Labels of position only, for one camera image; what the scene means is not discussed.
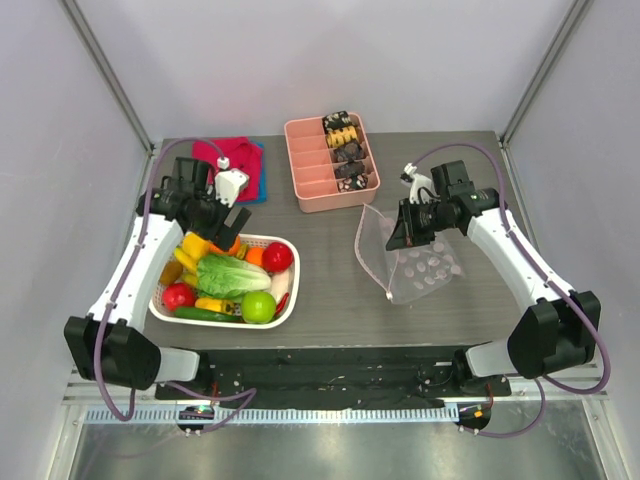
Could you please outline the clear zip top bag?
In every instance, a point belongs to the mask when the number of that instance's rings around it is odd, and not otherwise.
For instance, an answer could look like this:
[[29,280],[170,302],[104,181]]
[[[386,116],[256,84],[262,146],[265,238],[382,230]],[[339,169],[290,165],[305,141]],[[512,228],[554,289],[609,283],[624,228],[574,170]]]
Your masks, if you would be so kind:
[[387,251],[395,223],[394,214],[365,205],[354,241],[356,259],[387,300],[409,304],[464,276],[453,248],[441,234],[427,246]]

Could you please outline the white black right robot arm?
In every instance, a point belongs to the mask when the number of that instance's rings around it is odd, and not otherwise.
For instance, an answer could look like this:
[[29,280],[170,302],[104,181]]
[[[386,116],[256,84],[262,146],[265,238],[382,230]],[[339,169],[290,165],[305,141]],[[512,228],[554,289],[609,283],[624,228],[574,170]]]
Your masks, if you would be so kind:
[[517,227],[501,193],[478,189],[461,161],[421,175],[407,164],[410,187],[400,200],[389,251],[432,244],[439,232],[457,229],[490,260],[520,311],[511,334],[473,346],[451,371],[457,391],[472,395],[499,374],[535,379],[591,362],[601,304],[559,278]]

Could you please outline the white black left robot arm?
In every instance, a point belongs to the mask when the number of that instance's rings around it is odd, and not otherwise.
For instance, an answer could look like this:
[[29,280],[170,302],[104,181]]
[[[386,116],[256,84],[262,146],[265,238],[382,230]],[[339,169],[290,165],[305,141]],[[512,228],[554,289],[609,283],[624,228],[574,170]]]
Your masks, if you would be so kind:
[[178,381],[190,398],[205,397],[212,373],[200,354],[161,348],[143,334],[149,303],[173,250],[188,232],[221,249],[234,243],[251,213],[227,220],[249,177],[228,160],[215,165],[179,157],[172,175],[151,185],[136,207],[132,235],[107,286],[83,316],[70,317],[64,338],[80,376],[146,390]]

